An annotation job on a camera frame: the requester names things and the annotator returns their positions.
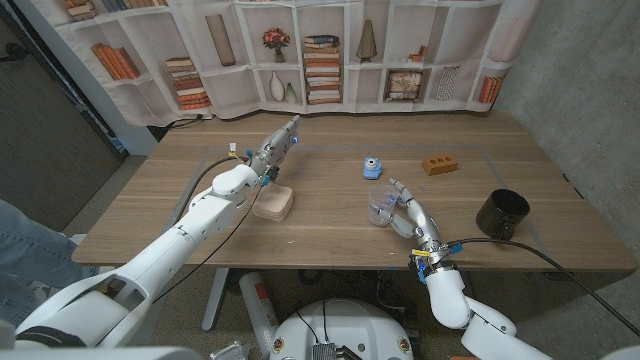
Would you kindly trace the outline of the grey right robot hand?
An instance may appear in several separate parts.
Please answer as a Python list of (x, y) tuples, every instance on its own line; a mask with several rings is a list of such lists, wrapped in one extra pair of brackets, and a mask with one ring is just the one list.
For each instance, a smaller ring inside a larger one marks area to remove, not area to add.
[(376, 226), (391, 225), (398, 235), (415, 239), (423, 251), (436, 251), (440, 233), (430, 213), (414, 198), (409, 189), (394, 178), (390, 185), (370, 188), (367, 217)]

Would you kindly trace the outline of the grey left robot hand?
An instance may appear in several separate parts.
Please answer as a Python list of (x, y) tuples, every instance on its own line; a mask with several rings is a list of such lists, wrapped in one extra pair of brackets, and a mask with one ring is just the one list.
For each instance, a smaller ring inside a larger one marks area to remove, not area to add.
[(280, 129), (269, 135), (253, 156), (250, 168), (264, 182), (272, 178), (271, 172), (283, 162), (287, 152), (298, 143), (298, 125), (300, 116), (295, 115)]

